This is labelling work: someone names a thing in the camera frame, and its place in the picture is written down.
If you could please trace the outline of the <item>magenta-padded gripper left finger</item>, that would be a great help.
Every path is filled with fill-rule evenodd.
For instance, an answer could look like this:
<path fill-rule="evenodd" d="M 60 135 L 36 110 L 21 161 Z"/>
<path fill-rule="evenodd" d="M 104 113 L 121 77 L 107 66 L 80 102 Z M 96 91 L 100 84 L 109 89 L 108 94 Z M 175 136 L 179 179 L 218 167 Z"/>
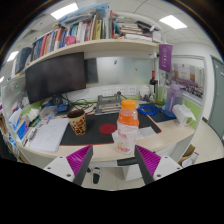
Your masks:
<path fill-rule="evenodd" d="M 66 157 L 56 157 L 44 170 L 81 186 L 92 156 L 93 146 L 88 145 Z"/>

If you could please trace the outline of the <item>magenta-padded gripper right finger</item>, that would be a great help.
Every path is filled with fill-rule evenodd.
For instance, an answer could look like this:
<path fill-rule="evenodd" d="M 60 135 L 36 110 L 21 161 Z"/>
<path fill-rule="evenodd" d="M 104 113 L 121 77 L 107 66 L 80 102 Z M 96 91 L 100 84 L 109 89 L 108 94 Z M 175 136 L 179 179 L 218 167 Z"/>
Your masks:
<path fill-rule="evenodd" d="M 146 185 L 182 169 L 182 167 L 169 156 L 160 157 L 138 145 L 135 146 L 134 155 Z"/>

